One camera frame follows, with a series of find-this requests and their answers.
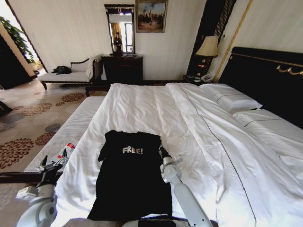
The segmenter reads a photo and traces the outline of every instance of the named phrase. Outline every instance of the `framed painting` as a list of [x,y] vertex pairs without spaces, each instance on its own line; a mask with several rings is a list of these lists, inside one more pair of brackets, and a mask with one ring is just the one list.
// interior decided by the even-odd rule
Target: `framed painting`
[[164,32],[168,0],[136,0],[137,32]]

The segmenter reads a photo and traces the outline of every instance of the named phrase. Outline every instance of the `doorway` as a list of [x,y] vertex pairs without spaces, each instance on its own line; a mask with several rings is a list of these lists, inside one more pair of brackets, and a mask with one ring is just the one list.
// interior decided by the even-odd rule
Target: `doorway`
[[47,70],[45,69],[43,62],[29,41],[22,25],[11,10],[9,2],[6,0],[0,0],[0,23],[6,28],[33,72],[37,76],[45,74]]

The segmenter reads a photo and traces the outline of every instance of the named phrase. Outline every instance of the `bottle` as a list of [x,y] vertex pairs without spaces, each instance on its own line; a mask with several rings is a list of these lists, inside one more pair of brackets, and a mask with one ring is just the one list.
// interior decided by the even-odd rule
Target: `bottle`
[[60,158],[62,158],[62,154],[64,152],[64,149],[66,150],[67,153],[67,158],[70,158],[72,152],[75,150],[77,144],[78,144],[77,139],[71,139],[71,141],[66,144],[59,153],[57,153],[55,156],[52,157],[52,162],[57,162]]

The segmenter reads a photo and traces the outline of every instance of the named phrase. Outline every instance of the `carpet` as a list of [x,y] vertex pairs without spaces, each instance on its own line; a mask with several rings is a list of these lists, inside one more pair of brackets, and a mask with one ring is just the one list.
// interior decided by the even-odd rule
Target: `carpet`
[[[90,94],[105,96],[106,92]],[[0,172],[22,172],[85,98],[85,86],[48,84],[44,90],[37,79],[0,90],[0,100],[13,109],[0,117]],[[16,226],[28,208],[27,202],[15,199],[23,187],[0,184],[1,226]]]

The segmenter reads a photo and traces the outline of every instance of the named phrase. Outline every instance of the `curtain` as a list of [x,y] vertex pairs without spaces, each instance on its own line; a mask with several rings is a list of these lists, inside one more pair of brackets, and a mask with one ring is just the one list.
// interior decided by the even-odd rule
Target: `curtain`
[[120,23],[110,23],[111,27],[112,27],[112,37],[113,37],[113,41],[114,38],[116,37],[116,33],[118,32],[120,34],[120,38],[122,39],[121,36],[121,29],[120,29]]

